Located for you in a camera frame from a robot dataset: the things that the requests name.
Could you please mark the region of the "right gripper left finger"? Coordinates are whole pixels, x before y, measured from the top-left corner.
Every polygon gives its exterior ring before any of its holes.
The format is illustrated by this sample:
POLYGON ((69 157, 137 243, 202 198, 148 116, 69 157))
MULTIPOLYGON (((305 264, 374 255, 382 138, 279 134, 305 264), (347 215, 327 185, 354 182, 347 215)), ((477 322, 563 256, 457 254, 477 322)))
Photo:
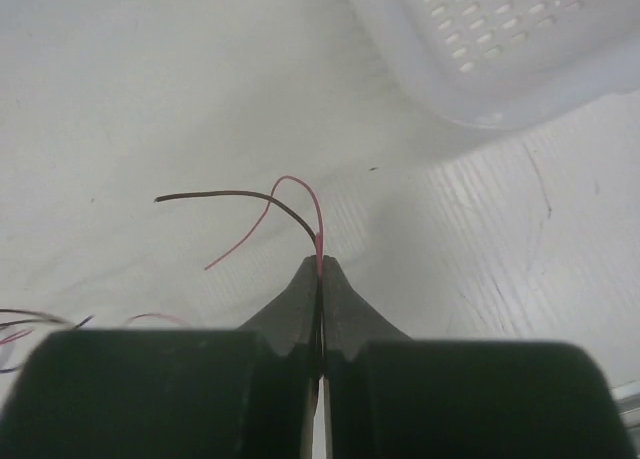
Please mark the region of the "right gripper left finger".
POLYGON ((255 334, 255 368, 243 417, 243 458, 310 458, 320 381, 316 258, 239 329, 255 334))

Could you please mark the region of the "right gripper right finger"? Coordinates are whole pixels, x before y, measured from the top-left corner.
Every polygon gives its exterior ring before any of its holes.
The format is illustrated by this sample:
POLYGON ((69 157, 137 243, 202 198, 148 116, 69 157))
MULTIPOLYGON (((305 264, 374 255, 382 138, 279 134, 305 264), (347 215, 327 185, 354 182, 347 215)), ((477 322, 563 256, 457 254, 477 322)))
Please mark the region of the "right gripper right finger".
POLYGON ((372 458, 367 374, 358 356, 371 341, 408 341, 410 337, 356 292, 333 257, 323 258, 319 290, 327 456, 372 458))

